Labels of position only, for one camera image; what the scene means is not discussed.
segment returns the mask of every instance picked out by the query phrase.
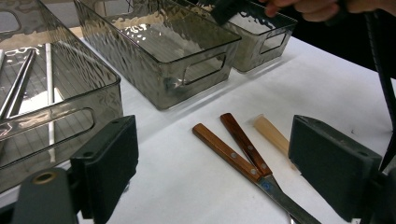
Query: black cable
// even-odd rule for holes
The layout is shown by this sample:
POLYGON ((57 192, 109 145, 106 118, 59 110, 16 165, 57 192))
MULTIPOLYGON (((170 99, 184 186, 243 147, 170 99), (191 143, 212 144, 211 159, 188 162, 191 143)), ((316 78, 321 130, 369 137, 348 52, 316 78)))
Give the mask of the black cable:
POLYGON ((395 146, 395 127, 396 127, 396 98, 393 91, 393 86, 391 83, 391 78, 396 76, 394 73, 394 64, 396 61, 393 61, 390 55, 394 54, 396 51, 392 53, 392 47, 387 46, 389 41, 386 40, 386 36, 384 35, 384 27, 380 22, 380 13, 381 11, 375 11, 365 14, 365 18, 367 21, 367 29, 370 39, 370 44, 372 47, 373 58, 375 61, 376 71, 379 76, 379 80, 381 83, 382 91, 384 93, 385 101, 387 103, 390 120, 392 123, 392 137, 389 142, 388 150, 382 160, 382 164, 380 167, 380 171, 383 171, 387 165, 390 163, 392 158, 396 155, 396 146, 395 146))

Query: black tool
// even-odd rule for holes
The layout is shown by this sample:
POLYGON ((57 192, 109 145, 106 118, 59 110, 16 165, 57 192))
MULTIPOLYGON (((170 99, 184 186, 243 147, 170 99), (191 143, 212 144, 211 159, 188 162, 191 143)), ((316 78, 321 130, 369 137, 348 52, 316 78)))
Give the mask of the black tool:
MULTIPOLYGON (((248 0, 218 0, 214 4, 213 10, 210 11, 210 15, 215 19, 216 23, 221 26, 236 13, 243 11, 247 7, 248 3, 248 0)), ((338 6, 340 9, 337 14, 325 21, 326 25, 333 26, 344 20, 349 14, 347 12, 345 0, 339 0, 338 6)))
POLYGON ((320 120, 295 116, 289 157, 344 220, 396 222, 396 169, 379 172, 382 158, 369 148, 320 120))
POLYGON ((396 44, 394 35, 389 34, 389 30, 394 30, 394 18, 381 10, 365 13, 367 31, 369 34, 370 45, 372 47, 375 68, 381 83, 382 92, 392 123, 392 137, 390 139, 388 150, 384 155, 380 170, 384 170, 391 160, 396 156, 396 96, 392 80, 396 76, 396 44))
POLYGON ((134 116, 107 124, 71 158, 71 168, 50 168, 21 183, 18 200, 0 209, 1 223, 77 223, 76 213, 106 223, 136 173, 134 116))

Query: container handle cutout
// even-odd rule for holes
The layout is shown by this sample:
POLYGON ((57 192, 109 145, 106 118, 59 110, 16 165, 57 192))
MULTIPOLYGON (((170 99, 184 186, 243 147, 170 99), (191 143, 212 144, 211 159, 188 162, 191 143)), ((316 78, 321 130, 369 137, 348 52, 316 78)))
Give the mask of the container handle cutout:
POLYGON ((222 52, 198 63, 190 64, 184 71, 182 85, 188 86, 198 80, 217 73, 223 68, 225 59, 226 54, 222 52))
POLYGON ((91 108, 88 107, 71 109, 66 112, 52 111, 51 109, 42 110, 31 113, 30 115, 26 115, 26 118, 23 119, 20 119, 19 116, 5 119, 2 123, 0 123, 0 141, 11 138, 16 134, 33 130, 42 125, 47 125, 48 123, 56 121, 58 119, 63 119, 70 115, 76 115, 79 111, 83 111, 84 114, 89 114, 88 117, 92 117, 94 123, 94 112, 91 108))
POLYGON ((0 34, 11 33, 21 29, 21 23, 14 13, 0 9, 0 34))
POLYGON ((262 43, 262 47, 260 48, 260 54, 264 54, 272 49, 279 48, 282 46, 283 42, 286 38, 286 32, 273 35, 265 39, 264 43, 262 43))
POLYGON ((40 153, 47 152, 49 149, 56 148, 62 143, 89 132, 95 126, 93 113, 91 109, 83 108, 2 140, 6 142, 12 137, 10 144, 4 144, 3 153, 8 155, 8 163, 1 164, 0 170, 7 169, 40 153), (55 126, 54 143, 49 141, 48 129, 51 122, 55 126))

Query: light wooden stick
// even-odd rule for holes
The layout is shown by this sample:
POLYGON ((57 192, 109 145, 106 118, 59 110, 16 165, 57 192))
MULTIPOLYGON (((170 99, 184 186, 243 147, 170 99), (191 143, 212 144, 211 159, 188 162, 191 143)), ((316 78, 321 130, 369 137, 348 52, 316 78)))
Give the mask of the light wooden stick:
POLYGON ((253 126, 262 134, 271 144, 273 144, 283 155, 288 158, 290 167, 293 170, 297 168, 289 160, 289 141, 285 136, 263 115, 254 119, 253 126))
MULTIPOLYGON (((47 91, 48 91, 48 104, 51 105, 54 102, 53 93, 53 80, 52 80, 52 57, 50 43, 46 44, 46 61, 47 61, 47 91)), ((54 122, 49 123, 49 145, 55 144, 55 127, 54 122)), ((56 162, 55 149, 51 148, 49 150, 49 161, 56 162)))

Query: wooden stick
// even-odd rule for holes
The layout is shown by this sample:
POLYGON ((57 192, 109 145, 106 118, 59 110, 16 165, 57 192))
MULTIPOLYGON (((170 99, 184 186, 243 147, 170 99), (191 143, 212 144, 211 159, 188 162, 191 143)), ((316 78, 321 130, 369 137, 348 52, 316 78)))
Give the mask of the wooden stick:
POLYGON ((253 126, 262 134, 271 144, 273 144, 290 163, 293 170, 297 168, 289 160, 289 141, 285 136, 263 115, 259 115, 254 119, 253 126))

